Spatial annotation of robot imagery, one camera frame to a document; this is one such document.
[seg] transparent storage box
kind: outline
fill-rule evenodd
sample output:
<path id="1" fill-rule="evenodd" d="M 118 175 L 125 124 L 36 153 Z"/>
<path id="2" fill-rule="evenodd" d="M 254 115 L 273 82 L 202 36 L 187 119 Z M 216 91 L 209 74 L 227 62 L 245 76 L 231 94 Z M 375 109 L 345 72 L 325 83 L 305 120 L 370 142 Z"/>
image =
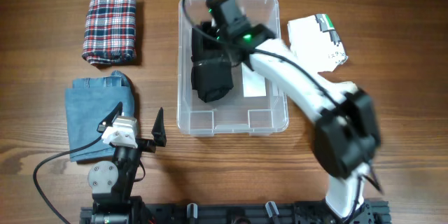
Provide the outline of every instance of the transparent storage box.
<path id="1" fill-rule="evenodd" d="M 280 34 L 277 0 L 237 0 L 252 25 L 263 23 L 278 38 Z M 211 20 L 205 0 L 186 0 L 193 21 Z M 217 133 L 269 135 L 284 131 L 289 124 L 286 96 L 266 80 L 266 96 L 244 97 L 241 66 L 232 69 L 234 87 L 223 98 L 205 103 L 191 87 L 191 25 L 179 11 L 179 54 L 177 126 L 183 134 L 211 137 Z"/>

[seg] wooden tabletop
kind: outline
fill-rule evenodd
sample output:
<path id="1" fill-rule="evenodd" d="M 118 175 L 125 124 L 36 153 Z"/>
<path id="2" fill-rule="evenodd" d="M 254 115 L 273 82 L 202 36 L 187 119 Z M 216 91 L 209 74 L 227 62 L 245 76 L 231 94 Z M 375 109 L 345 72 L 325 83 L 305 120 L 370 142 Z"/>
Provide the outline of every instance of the wooden tabletop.
<path id="1" fill-rule="evenodd" d="M 167 147 L 145 154 L 133 194 L 146 203 L 237 204 L 321 200 L 328 175 L 309 149 L 305 119 L 269 137 L 196 139 L 176 126 L 179 0 L 138 0 L 138 65 L 98 69 L 81 58 L 90 0 L 0 0 L 0 223 L 60 223 L 37 193 L 38 162 L 69 148 L 64 90 L 75 78 L 120 70 L 132 80 L 143 137 L 165 110 Z M 279 0 L 289 20 L 327 13 L 349 61 L 326 74 L 374 99 L 382 147 L 375 167 L 393 223 L 448 223 L 448 1 Z M 72 223 L 92 203 L 91 164 L 54 160 L 42 189 Z M 370 186 L 365 196 L 381 197 Z"/>

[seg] plaid fabric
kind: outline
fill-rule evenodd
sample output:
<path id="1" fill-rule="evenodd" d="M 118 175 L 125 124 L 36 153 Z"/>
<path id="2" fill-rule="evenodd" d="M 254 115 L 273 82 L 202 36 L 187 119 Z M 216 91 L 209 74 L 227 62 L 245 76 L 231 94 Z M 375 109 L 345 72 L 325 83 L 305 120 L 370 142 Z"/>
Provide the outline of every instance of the plaid fabric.
<path id="1" fill-rule="evenodd" d="M 136 1 L 90 1 L 85 21 L 84 60 L 91 64 L 122 64 L 136 58 Z"/>

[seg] wood grain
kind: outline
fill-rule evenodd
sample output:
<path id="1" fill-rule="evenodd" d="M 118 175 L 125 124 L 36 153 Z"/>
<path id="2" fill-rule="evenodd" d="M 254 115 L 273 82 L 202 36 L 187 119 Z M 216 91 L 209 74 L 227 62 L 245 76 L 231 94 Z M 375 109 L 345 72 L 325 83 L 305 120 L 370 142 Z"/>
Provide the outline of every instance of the wood grain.
<path id="1" fill-rule="evenodd" d="M 127 74 L 139 94 L 143 137 L 159 107 L 168 144 L 145 155 L 134 187 L 147 203 L 202 204 L 320 200 L 328 178 L 315 161 L 299 108 L 270 137 L 195 139 L 176 126 L 179 0 L 138 0 L 141 62 L 98 70 L 81 58 L 89 0 L 0 0 L 0 223 L 59 223 L 33 183 L 35 165 L 68 149 L 64 89 L 82 77 Z M 349 61 L 334 81 L 353 81 L 374 98 L 383 145 L 377 173 L 394 223 L 448 223 L 447 0 L 279 0 L 286 23 L 327 13 Z M 90 206 L 90 166 L 62 157 L 38 179 L 72 223 Z M 368 188 L 367 197 L 379 197 Z"/>

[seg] black mounting plate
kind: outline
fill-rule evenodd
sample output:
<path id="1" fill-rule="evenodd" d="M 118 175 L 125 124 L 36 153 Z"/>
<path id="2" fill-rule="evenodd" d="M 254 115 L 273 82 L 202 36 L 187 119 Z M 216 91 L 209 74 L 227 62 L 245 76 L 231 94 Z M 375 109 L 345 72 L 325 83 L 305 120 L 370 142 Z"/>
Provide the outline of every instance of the black mounting plate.
<path id="1" fill-rule="evenodd" d="M 277 204 L 280 224 L 337 224 L 325 202 L 296 202 Z M 187 207 L 176 204 L 147 204 L 157 224 L 187 224 Z M 245 210 L 252 224 L 272 224 L 264 204 L 198 205 L 196 224 L 229 224 L 228 214 L 235 208 Z M 350 224 L 391 224 L 389 203 L 365 200 Z M 91 208 L 82 208 L 80 223 L 90 224 Z"/>

